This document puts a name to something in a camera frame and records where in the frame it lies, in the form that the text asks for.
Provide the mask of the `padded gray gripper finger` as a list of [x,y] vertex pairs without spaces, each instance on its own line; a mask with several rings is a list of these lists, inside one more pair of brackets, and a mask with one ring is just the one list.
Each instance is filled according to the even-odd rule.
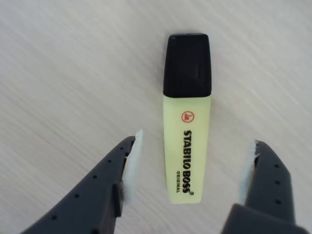
[[291,174],[265,142],[256,140],[243,204],[234,204],[224,234],[306,234],[295,221]]
[[143,131],[116,145],[25,234],[112,234],[124,204],[133,199]]

